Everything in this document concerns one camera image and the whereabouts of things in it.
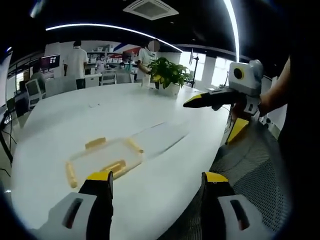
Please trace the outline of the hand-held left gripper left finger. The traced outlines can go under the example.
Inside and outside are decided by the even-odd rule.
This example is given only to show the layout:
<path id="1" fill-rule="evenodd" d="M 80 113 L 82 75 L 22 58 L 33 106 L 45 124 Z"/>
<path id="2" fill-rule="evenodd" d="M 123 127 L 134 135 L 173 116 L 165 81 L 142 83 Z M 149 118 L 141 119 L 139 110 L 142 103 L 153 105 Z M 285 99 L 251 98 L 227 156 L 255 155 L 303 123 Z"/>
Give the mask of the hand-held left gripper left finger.
<path id="1" fill-rule="evenodd" d="M 113 208 L 113 172 L 94 172 L 78 192 L 49 210 L 48 220 L 29 231 L 38 240 L 109 240 Z"/>

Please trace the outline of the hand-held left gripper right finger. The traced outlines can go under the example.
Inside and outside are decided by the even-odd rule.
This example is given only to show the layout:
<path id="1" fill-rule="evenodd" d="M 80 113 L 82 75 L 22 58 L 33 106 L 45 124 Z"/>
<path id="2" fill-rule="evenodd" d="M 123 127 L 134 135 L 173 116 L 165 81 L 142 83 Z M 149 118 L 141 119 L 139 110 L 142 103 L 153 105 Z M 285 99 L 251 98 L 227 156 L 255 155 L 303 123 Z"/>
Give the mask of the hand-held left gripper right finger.
<path id="1" fill-rule="evenodd" d="M 235 194 L 228 179 L 203 172 L 200 226 L 203 240 L 271 240 L 274 233 L 245 196 Z"/>

